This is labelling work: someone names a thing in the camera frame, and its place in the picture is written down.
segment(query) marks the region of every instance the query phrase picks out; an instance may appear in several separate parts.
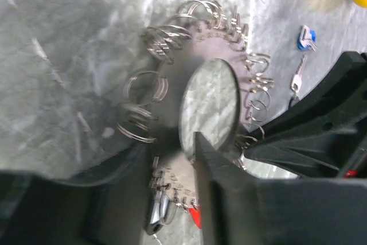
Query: key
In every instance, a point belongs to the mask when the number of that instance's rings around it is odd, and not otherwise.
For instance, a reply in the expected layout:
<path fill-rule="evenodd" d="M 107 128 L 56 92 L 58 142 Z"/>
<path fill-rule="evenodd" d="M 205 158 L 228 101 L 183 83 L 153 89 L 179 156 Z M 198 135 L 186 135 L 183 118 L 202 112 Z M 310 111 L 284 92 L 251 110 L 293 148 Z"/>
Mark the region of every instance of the key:
<path fill-rule="evenodd" d="M 315 52 L 317 50 L 316 44 L 313 42 L 313 40 L 307 40 L 307 45 L 311 47 L 311 49 Z"/>
<path fill-rule="evenodd" d="M 314 42 L 315 36 L 316 34 L 313 30 L 303 25 L 298 38 L 298 48 L 300 50 L 308 50 L 311 48 L 313 51 L 316 51 L 317 46 Z"/>
<path fill-rule="evenodd" d="M 292 79 L 292 83 L 291 83 L 291 89 L 292 91 L 297 95 L 301 86 L 302 86 L 302 73 L 304 70 L 304 66 L 306 65 L 307 62 L 307 55 L 303 55 L 301 62 L 299 64 L 299 67 L 296 71 L 296 74 L 294 75 L 293 79 Z"/>

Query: table surface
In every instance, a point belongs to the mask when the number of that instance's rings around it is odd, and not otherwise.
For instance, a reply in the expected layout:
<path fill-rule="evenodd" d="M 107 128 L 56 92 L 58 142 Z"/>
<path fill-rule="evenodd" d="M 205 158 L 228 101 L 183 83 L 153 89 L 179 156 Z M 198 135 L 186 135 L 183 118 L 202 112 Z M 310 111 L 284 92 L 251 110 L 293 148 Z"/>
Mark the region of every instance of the table surface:
<path fill-rule="evenodd" d="M 68 178 L 127 148 L 131 141 L 116 130 L 122 87 L 132 72 L 154 66 L 139 35 L 161 24 L 183 1 L 0 0 L 0 169 Z M 309 55 L 301 98 L 342 51 L 367 50 L 367 9 L 352 0 L 218 1 L 227 14 L 239 6 L 241 21 L 250 26 L 249 50 L 272 56 L 267 76 L 276 87 L 268 120 L 287 109 L 302 55 L 296 48 L 302 25 L 316 31 L 318 51 Z M 213 78 L 218 70 L 221 77 Z M 198 74 L 220 89 L 231 85 L 225 70 L 217 63 Z M 217 125 L 231 112 L 227 107 L 210 114 L 218 97 L 203 95 L 203 83 L 190 87 L 190 97 L 207 97 L 196 103 L 207 119 L 193 117 L 186 131 L 218 135 Z M 290 176 L 263 164 L 248 166 L 261 177 Z M 177 244 L 195 242 L 188 238 Z"/>

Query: metal split ring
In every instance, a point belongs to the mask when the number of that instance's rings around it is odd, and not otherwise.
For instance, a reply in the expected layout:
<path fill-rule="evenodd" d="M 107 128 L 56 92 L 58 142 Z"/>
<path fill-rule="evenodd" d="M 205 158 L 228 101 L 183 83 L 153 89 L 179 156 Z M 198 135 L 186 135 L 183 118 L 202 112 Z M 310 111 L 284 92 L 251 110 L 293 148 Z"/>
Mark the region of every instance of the metal split ring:
<path fill-rule="evenodd" d="M 154 143 L 157 140 L 156 138 L 153 138 L 153 137 L 145 138 L 145 137 L 141 137 L 140 135 L 136 135 L 128 131 L 124 127 L 122 127 L 119 123 L 117 124 L 117 129 L 125 136 L 135 139 L 137 141 L 143 142 L 143 143 Z"/>
<path fill-rule="evenodd" d="M 163 33 L 165 36 L 161 37 L 161 39 L 164 40 L 167 44 L 170 44 L 174 49 L 182 49 L 182 43 L 179 38 L 183 34 L 168 32 L 160 27 L 148 27 L 146 34 L 149 34 L 149 32 L 151 32 L 153 33 L 152 36 L 155 37 L 154 33 L 156 33 L 156 31 Z"/>
<path fill-rule="evenodd" d="M 260 59 L 250 59 L 250 57 L 260 57 Z M 250 53 L 248 57 L 244 60 L 244 66 L 255 76 L 260 77 L 269 69 L 270 60 L 268 58 L 270 57 L 267 55 Z M 265 67 L 259 72 L 253 72 L 252 68 L 255 64 L 265 64 Z"/>
<path fill-rule="evenodd" d="M 239 147 L 241 148 L 247 148 L 248 146 L 250 146 L 251 144 L 248 143 L 248 142 L 243 142 L 243 145 L 239 144 L 239 143 L 242 143 L 241 141 L 239 141 L 239 138 L 245 138 L 245 139 L 250 139 L 252 140 L 253 142 L 258 142 L 258 140 L 256 138 L 254 138 L 253 136 L 249 136 L 249 135 L 242 135 L 242 134 L 239 134 L 237 135 L 237 139 L 236 139 L 236 143 Z"/>
<path fill-rule="evenodd" d="M 188 9 L 187 13 L 183 13 L 182 10 L 187 7 L 189 4 L 191 4 L 191 6 Z M 213 22 L 217 21 L 216 20 L 216 16 L 213 13 L 213 11 L 211 10 L 210 6 L 208 5 L 207 2 L 205 1 L 199 1 L 199 0 L 189 0 L 185 3 L 183 3 L 178 9 L 177 9 L 177 15 L 188 15 L 188 16 L 192 16 L 192 14 L 194 13 L 195 9 L 198 8 L 199 6 L 204 6 L 206 12 L 211 16 L 211 19 L 209 20 L 209 25 L 208 27 L 212 27 Z"/>
<path fill-rule="evenodd" d="M 251 88 L 249 90 L 249 92 L 250 93 L 254 93 L 254 94 L 258 94 L 260 92 L 264 92 L 266 94 L 267 99 L 268 99 L 268 104 L 265 105 L 265 108 L 268 109 L 270 107 L 270 104 L 271 104 L 271 96 L 270 96 L 270 93 L 269 93 L 267 87 L 257 85 L 256 88 Z"/>
<path fill-rule="evenodd" d="M 157 117 L 154 117 L 151 112 L 136 104 L 123 104 L 122 107 L 126 111 L 142 116 L 143 120 L 157 120 Z"/>
<path fill-rule="evenodd" d="M 151 103 L 158 103 L 160 102 L 167 94 L 168 91 L 168 81 L 167 78 L 165 76 L 161 76 L 160 72 L 157 71 L 142 71 L 137 73 L 135 76 L 131 77 L 128 79 L 127 83 L 124 86 L 123 89 L 123 96 L 125 99 L 130 100 L 130 89 L 132 87 L 132 84 L 142 75 L 145 74 L 155 74 L 157 75 L 156 78 L 156 86 L 157 86 L 157 90 L 154 93 L 154 95 L 146 102 L 138 104 L 138 103 L 134 103 L 136 106 L 146 106 L 148 104 Z"/>
<path fill-rule="evenodd" d="M 147 41 L 147 50 L 158 60 L 162 60 L 164 62 L 168 62 L 169 64 L 173 63 L 172 52 L 167 42 L 161 37 L 158 32 L 150 32 L 151 30 L 147 30 L 145 34 L 145 39 L 152 37 L 153 40 Z"/>
<path fill-rule="evenodd" d="M 255 105 L 255 103 L 260 103 L 260 105 L 262 105 L 264 108 L 260 108 L 260 107 L 257 107 L 256 105 Z M 261 110 L 265 110 L 265 109 L 268 109 L 268 107 L 264 104 L 264 102 L 262 102 L 261 100 L 251 100 L 249 103 L 248 103 L 248 105 L 250 106 L 250 107 L 252 107 L 253 109 L 255 109 L 255 110 L 258 110 L 258 111 L 261 111 Z"/>
<path fill-rule="evenodd" d="M 265 84 L 265 85 L 268 85 L 270 88 L 274 87 L 274 80 L 270 77 L 255 76 L 255 77 L 250 77 L 248 81 L 250 83 L 255 83 L 255 84 Z"/>
<path fill-rule="evenodd" d="M 217 20 L 215 29 L 223 30 L 227 28 L 227 17 L 221 9 L 221 5 L 217 1 L 205 1 L 205 3 L 214 7 L 215 12 L 213 13 L 215 19 Z"/>
<path fill-rule="evenodd" d="M 190 15 L 190 14 L 175 14 L 174 16 L 170 17 L 167 20 L 166 25 L 170 25 L 172 22 L 174 22 L 176 20 L 180 20 L 182 18 L 191 19 L 192 20 L 191 24 L 194 25 L 197 28 L 197 31 L 199 33 L 201 33 L 202 30 L 201 30 L 199 20 L 196 17 L 194 17 L 193 15 Z"/>
<path fill-rule="evenodd" d="M 259 102 L 260 104 L 263 104 L 265 106 L 265 104 L 261 101 L 261 100 L 256 100 L 256 102 Z M 268 109 L 265 108 L 265 109 L 262 109 L 262 111 L 265 111 L 266 112 L 266 115 L 264 117 L 264 119 L 260 120 L 260 119 L 256 119 L 253 115 L 252 115 L 252 111 L 249 110 L 248 111 L 248 115 L 247 115 L 247 119 L 251 119 L 252 121 L 254 122 L 257 122 L 257 123 L 261 123 L 261 122 L 265 122 L 267 117 L 268 117 Z"/>

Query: red plastic part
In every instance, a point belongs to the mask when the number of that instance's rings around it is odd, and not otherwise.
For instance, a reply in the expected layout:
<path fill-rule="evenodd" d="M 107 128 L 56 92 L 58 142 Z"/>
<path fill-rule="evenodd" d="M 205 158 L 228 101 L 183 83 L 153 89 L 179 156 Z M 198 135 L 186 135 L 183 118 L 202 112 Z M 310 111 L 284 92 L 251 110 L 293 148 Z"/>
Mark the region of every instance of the red plastic part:
<path fill-rule="evenodd" d="M 197 207 L 197 209 L 189 208 L 189 212 L 191 214 L 191 217 L 193 218 L 196 226 L 201 229 L 201 215 L 200 215 L 200 207 Z"/>
<path fill-rule="evenodd" d="M 347 173 L 344 175 L 344 178 L 351 178 L 357 176 L 358 171 L 356 170 L 348 170 Z"/>

